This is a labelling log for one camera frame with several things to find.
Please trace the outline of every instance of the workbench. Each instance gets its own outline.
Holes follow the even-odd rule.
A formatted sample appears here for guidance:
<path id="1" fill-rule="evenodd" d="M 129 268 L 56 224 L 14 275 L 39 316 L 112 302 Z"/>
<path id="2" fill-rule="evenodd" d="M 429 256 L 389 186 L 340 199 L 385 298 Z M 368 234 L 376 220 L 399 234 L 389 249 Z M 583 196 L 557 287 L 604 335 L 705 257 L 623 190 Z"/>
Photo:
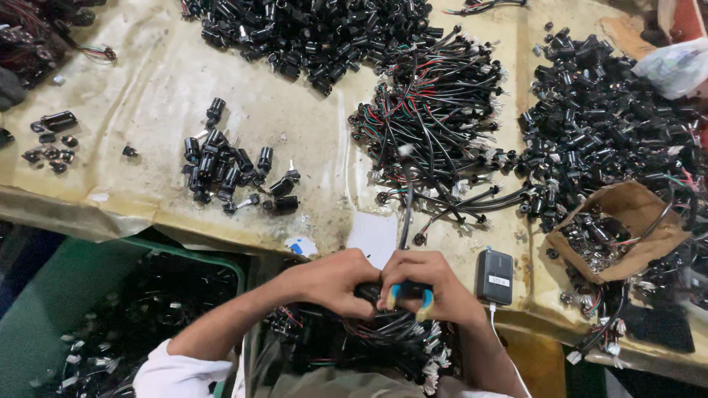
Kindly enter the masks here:
<path id="1" fill-rule="evenodd" d="M 462 0 L 432 1 L 430 25 L 450 32 L 455 24 L 482 42 L 495 42 L 494 59 L 508 69 L 502 84 L 508 95 L 499 98 L 504 109 L 494 146 L 523 150 L 517 116 L 535 103 L 530 94 L 533 71 L 548 61 L 531 52 L 542 43 L 543 26 L 571 28 L 571 36 L 595 33 L 602 40 L 602 17 L 626 14 L 591 0 L 530 1 L 531 7 L 504 6 L 478 16 L 449 16 L 444 8 L 459 9 Z M 292 83 L 274 74 L 264 60 L 249 64 L 238 50 L 218 50 L 200 37 L 199 21 L 184 21 L 176 0 L 112 0 L 96 8 L 96 23 L 75 29 L 74 38 L 86 45 L 109 45 L 115 64 L 102 64 L 75 54 L 58 72 L 66 84 L 51 78 L 29 92 L 27 100 L 4 114 L 4 127 L 16 142 L 0 150 L 0 216 L 14 222 L 75 237 L 106 240 L 125 237 L 155 226 L 187 247 L 228 249 L 248 254 L 277 252 L 292 255 L 285 242 L 304 237 L 316 245 L 318 258 L 343 249 L 354 214 L 400 215 L 398 201 L 380 206 L 376 193 L 384 187 L 369 182 L 372 166 L 364 147 L 354 141 L 347 118 L 360 102 L 368 103 L 379 81 L 373 70 L 348 71 L 325 98 L 302 77 Z M 238 139 L 251 158 L 263 146 L 275 151 L 270 183 L 290 165 L 302 174 L 293 191 L 301 201 L 291 215 L 272 216 L 249 206 L 233 217 L 220 203 L 195 207 L 181 174 L 183 141 L 203 130 L 205 111 L 214 97 L 227 102 L 218 127 Z M 21 158 L 38 146 L 29 128 L 43 115 L 71 110 L 79 128 L 76 159 L 67 172 L 55 175 Z M 130 144 L 137 158 L 122 155 Z M 514 174 L 497 173 L 502 194 L 522 183 Z M 470 195 L 488 189 L 480 184 Z M 237 189 L 234 200 L 250 193 Z M 414 213 L 412 234 L 428 216 Z M 476 258 L 486 246 L 515 259 L 513 304 L 498 311 L 503 327 L 532 331 L 564 343 L 577 343 L 590 327 L 576 308 L 563 306 L 562 291 L 571 289 L 560 261 L 551 261 L 544 235 L 515 208 L 489 213 L 490 229 L 463 233 L 454 222 L 439 221 L 428 229 L 427 246 L 439 250 L 463 284 L 474 290 Z M 708 331 L 691 320 L 696 352 L 678 354 L 658 346 L 622 339 L 621 358 L 640 370 L 708 385 Z M 604 361 L 602 355 L 591 360 Z"/>

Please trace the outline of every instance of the black power bank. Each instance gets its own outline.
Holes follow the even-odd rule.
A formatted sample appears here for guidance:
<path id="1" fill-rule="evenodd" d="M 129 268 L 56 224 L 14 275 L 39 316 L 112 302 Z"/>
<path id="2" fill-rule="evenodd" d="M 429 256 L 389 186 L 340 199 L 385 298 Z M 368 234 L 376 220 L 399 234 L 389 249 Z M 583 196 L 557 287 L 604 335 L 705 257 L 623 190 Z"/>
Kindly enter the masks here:
<path id="1" fill-rule="evenodd" d="M 487 249 L 477 259 L 477 296 L 499 305 L 510 305 L 514 259 Z"/>

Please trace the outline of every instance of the cardboard box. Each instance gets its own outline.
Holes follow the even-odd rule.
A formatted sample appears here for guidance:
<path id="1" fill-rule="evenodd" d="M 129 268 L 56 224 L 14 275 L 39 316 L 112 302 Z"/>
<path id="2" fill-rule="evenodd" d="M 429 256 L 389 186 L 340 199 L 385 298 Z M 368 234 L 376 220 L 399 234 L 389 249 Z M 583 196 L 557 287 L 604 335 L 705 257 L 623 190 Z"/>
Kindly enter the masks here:
<path id="1" fill-rule="evenodd" d="M 583 276 L 600 284 L 610 280 L 622 280 L 644 270 L 649 261 L 664 257 L 681 242 L 690 237 L 683 231 L 683 220 L 673 210 L 669 210 L 655 230 L 633 247 L 613 266 L 595 274 L 588 264 L 569 245 L 560 231 L 573 222 L 573 217 L 591 205 L 598 204 L 603 212 L 618 219 L 632 233 L 632 237 L 641 236 L 666 208 L 666 203 L 636 181 L 627 181 L 606 186 L 596 191 L 562 223 L 546 236 L 563 258 L 570 261 Z"/>

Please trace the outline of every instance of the green plastic crate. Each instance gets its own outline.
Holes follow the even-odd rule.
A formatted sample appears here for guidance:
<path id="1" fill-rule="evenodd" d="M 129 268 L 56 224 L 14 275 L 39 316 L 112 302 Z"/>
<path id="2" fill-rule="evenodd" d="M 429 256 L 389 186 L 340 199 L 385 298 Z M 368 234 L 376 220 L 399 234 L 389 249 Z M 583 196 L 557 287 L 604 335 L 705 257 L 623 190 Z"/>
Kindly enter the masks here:
<path id="1" fill-rule="evenodd" d="M 30 380 L 58 369 L 66 358 L 60 336 L 115 291 L 151 250 L 230 268 L 238 277 L 238 294 L 244 292 L 244 272 L 223 258 L 136 238 L 100 244 L 67 238 L 0 320 L 0 397 L 34 397 Z"/>

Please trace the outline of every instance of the plastic bag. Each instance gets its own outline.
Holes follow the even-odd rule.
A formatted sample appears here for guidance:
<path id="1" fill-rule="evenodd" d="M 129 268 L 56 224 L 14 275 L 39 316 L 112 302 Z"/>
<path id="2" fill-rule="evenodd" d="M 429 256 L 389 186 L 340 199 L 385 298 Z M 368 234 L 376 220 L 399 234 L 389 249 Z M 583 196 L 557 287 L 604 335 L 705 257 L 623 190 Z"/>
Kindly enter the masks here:
<path id="1" fill-rule="evenodd" d="M 639 61 L 632 72 L 649 78 L 668 99 L 695 94 L 692 91 L 708 79 L 708 39 L 660 48 Z"/>

